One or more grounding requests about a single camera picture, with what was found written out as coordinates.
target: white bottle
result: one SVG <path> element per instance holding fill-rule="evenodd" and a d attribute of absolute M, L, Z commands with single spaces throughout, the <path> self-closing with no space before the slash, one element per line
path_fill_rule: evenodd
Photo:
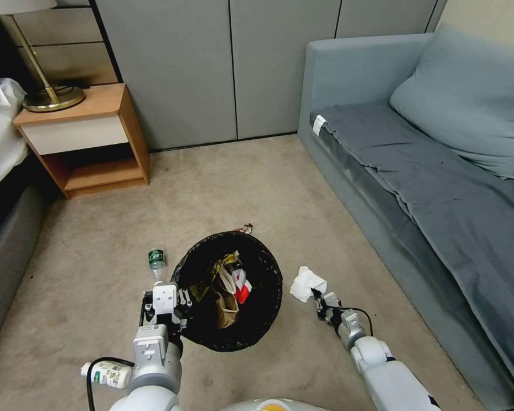
<path fill-rule="evenodd" d="M 80 368 L 80 375 L 86 377 L 90 367 L 89 362 Z M 112 361 L 101 361 L 91 369 L 91 382 L 97 382 L 109 387 L 124 389 L 130 381 L 133 368 Z"/>

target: sofa cushion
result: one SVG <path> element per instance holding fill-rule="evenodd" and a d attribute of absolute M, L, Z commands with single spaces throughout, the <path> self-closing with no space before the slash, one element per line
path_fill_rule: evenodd
<path fill-rule="evenodd" d="M 390 104 L 461 157 L 514 179 L 514 47 L 442 25 Z"/>

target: gray sofa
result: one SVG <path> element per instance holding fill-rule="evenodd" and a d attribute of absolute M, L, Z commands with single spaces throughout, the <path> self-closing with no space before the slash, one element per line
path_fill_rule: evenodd
<path fill-rule="evenodd" d="M 478 399 L 488 410 L 514 409 L 511 374 L 426 238 L 411 223 L 409 228 L 415 229 L 417 238 L 414 244 L 420 250 L 414 252 L 400 243 L 389 223 L 392 210 L 399 209 L 393 196 L 362 173 L 359 164 L 352 164 L 335 139 L 316 136 L 310 124 L 311 113 L 325 107 L 387 103 L 413 74 L 431 37 L 416 34 L 310 43 L 299 138 Z"/>

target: bottle label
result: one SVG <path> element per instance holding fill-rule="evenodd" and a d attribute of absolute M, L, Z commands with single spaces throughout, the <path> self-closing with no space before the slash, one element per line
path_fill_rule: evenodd
<path fill-rule="evenodd" d="M 163 250 L 154 249 L 148 253 L 148 263 L 152 264 L 155 261 L 163 261 L 167 265 L 166 256 Z"/>

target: yellow sticker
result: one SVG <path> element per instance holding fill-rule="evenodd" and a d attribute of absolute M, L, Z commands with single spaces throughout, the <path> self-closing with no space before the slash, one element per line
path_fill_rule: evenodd
<path fill-rule="evenodd" d="M 284 407 L 278 404 L 267 404 L 264 408 L 261 408 L 262 411 L 287 411 Z"/>

